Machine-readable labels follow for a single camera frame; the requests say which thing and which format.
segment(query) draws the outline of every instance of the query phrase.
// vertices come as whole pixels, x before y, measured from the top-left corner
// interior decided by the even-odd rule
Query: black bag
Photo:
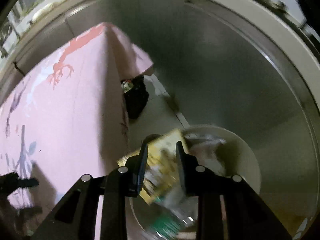
[[[149,93],[143,82],[143,76],[138,76],[132,80],[133,88],[124,94],[125,104],[130,119],[137,119],[146,106]]]

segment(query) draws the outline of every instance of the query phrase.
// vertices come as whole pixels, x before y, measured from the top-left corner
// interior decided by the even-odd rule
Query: trash
[[[131,81],[125,80],[121,86],[124,90],[128,117],[130,119],[137,119],[149,98],[149,93],[146,91],[146,86],[143,82],[143,76],[138,76]]]
[[[196,156],[199,165],[212,170],[216,175],[226,176],[225,163],[217,157],[216,150],[226,141],[211,134],[190,133],[185,135],[191,155]]]
[[[217,175],[226,174],[224,162],[216,155],[216,150],[226,143],[221,137],[205,132],[190,132],[183,136],[180,130],[175,129],[150,141],[144,185],[140,193],[148,204],[143,207],[143,216],[148,219],[140,217],[145,229],[142,236],[147,240],[173,240],[177,237],[185,239],[184,235],[188,233],[192,235],[188,239],[195,239],[198,197],[187,197],[181,188],[175,154],[178,141],[183,142],[186,153],[197,157],[200,165],[208,167]],[[139,150],[123,157],[118,165],[124,165],[127,158],[138,153]],[[142,206],[136,203],[137,213]]]
[[[156,198],[165,195],[179,181],[176,162],[176,144],[181,141],[188,153],[187,145],[179,129],[148,143],[148,160],[140,196],[147,204],[153,203]],[[122,157],[117,161],[119,166],[125,165],[127,159],[139,154],[140,149]]]

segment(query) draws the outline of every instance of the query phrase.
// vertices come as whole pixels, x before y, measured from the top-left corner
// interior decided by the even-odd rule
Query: white tile floor
[[[149,101],[137,120],[129,122],[129,148],[134,151],[150,134],[164,134],[174,128],[187,128],[189,124],[182,113],[176,111],[171,97],[158,78],[145,76],[144,83]]]

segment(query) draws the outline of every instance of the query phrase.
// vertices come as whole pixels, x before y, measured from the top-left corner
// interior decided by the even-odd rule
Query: tiled floor
[[[141,146],[150,134],[164,134],[174,128],[187,128],[189,124],[182,113],[176,111],[171,97],[153,74],[145,76],[144,83],[149,93],[149,101],[137,120],[129,122],[129,148],[131,151]]]

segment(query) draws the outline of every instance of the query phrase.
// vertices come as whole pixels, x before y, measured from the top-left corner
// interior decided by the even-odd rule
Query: metal screw
[[[118,169],[118,171],[119,171],[120,173],[126,173],[126,172],[128,171],[128,168],[127,168],[126,166],[122,166],[122,167],[120,167],[120,168]]]
[[[239,175],[234,175],[234,176],[232,176],[232,179],[233,179],[233,181],[235,181],[235,182],[240,182],[240,181],[242,180],[242,177],[239,176]]]
[[[205,171],[205,167],[204,166],[196,166],[196,171],[198,172],[204,172]]]
[[[82,175],[82,177],[81,177],[81,180],[83,181],[83,182],[87,182],[87,181],[89,181],[91,179],[91,176],[89,175],[89,174],[84,174],[84,175]]]

